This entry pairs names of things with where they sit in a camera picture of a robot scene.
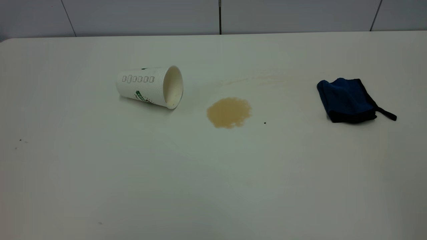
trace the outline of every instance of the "dark blue fabric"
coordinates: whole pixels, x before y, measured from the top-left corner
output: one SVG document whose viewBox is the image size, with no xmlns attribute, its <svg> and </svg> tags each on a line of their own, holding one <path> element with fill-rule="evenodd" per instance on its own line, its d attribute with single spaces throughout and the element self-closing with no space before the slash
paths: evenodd
<svg viewBox="0 0 427 240">
<path fill-rule="evenodd" d="M 366 101 L 364 91 L 355 80 L 338 78 L 334 82 L 320 81 L 317 84 L 320 98 L 326 112 L 355 115 L 374 108 Z"/>
</svg>

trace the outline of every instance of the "tile grout line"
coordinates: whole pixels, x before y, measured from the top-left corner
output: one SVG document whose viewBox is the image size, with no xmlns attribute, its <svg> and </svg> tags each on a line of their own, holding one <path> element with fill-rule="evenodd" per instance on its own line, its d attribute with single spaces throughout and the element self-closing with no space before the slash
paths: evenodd
<svg viewBox="0 0 427 240">
<path fill-rule="evenodd" d="M 221 0 L 218 0 L 219 5 L 219 34 L 222 34 L 222 26 L 221 26 Z"/>
<path fill-rule="evenodd" d="M 65 6 L 64 6 L 64 3 L 62 2 L 62 0 L 61 0 L 61 3 L 62 3 L 62 7 L 63 7 L 63 8 L 64 8 L 64 10 L 65 10 L 65 14 L 67 15 L 68 21 L 70 22 L 71 29 L 73 30 L 73 33 L 74 33 L 74 37 L 77 37 L 77 35 L 76 35 L 76 31 L 74 31 L 73 25 L 72 25 L 72 23 L 71 23 L 71 21 L 70 21 L 70 17 L 68 16 L 67 10 L 65 9 Z"/>
<path fill-rule="evenodd" d="M 383 3 L 383 0 L 381 0 L 380 4 L 378 5 L 377 13 L 375 13 L 374 21 L 372 22 L 371 29 L 369 30 L 370 32 L 372 32 L 372 28 L 374 27 L 374 23 L 375 23 L 375 20 L 377 19 L 377 15 L 378 15 L 378 12 L 380 11 L 380 7 L 382 3 Z"/>
</svg>

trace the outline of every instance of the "printed text on cup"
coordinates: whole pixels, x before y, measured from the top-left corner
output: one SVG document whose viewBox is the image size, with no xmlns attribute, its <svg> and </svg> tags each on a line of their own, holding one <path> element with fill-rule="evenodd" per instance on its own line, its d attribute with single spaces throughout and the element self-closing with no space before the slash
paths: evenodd
<svg viewBox="0 0 427 240">
<path fill-rule="evenodd" d="M 123 76 L 122 82 L 154 82 L 154 76 Z"/>
</svg>

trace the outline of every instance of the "blue cloth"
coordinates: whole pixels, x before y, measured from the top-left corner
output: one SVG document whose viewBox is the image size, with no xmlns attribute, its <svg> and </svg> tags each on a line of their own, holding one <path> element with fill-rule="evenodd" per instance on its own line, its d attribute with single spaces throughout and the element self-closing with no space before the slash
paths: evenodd
<svg viewBox="0 0 427 240">
<path fill-rule="evenodd" d="M 320 81 L 317 84 L 320 99 L 327 113 L 330 111 L 344 114 L 358 114 L 371 110 L 363 91 L 356 81 L 338 78 L 334 82 Z"/>
<path fill-rule="evenodd" d="M 396 115 L 378 107 L 369 96 L 360 79 L 338 78 L 334 82 L 320 81 L 317 84 L 320 99 L 330 120 L 334 123 L 360 123 L 375 119 L 379 111 L 393 121 Z"/>
</svg>

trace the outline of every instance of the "black strap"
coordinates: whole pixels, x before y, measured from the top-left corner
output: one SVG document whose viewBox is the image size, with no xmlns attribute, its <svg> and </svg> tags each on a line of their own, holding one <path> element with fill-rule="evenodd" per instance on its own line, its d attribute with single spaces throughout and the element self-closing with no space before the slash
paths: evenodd
<svg viewBox="0 0 427 240">
<path fill-rule="evenodd" d="M 375 111 L 382 113 L 384 116 L 388 117 L 389 119 L 391 119 L 393 121 L 397 120 L 398 117 L 396 115 L 394 115 L 391 112 L 387 112 L 386 110 L 378 107 L 376 102 L 371 98 L 371 96 L 366 91 L 366 88 L 365 88 L 365 86 L 363 86 L 362 81 L 360 79 L 354 79 L 354 80 L 357 81 L 357 83 L 359 84 L 360 88 L 363 91 L 363 95 L 365 95 L 366 101 L 374 107 Z"/>
<path fill-rule="evenodd" d="M 398 118 L 398 117 L 397 117 L 396 115 L 394 115 L 393 113 L 391 113 L 391 112 L 387 112 L 386 110 L 384 110 L 384 109 L 382 109 L 382 108 L 380 108 L 380 107 L 378 107 L 378 106 L 377 106 L 376 111 L 378 111 L 378 112 L 382 113 L 384 116 L 388 117 L 389 119 L 391 119 L 391 120 L 393 120 L 393 121 L 396 121 L 396 120 L 397 120 L 397 118 Z"/>
</svg>

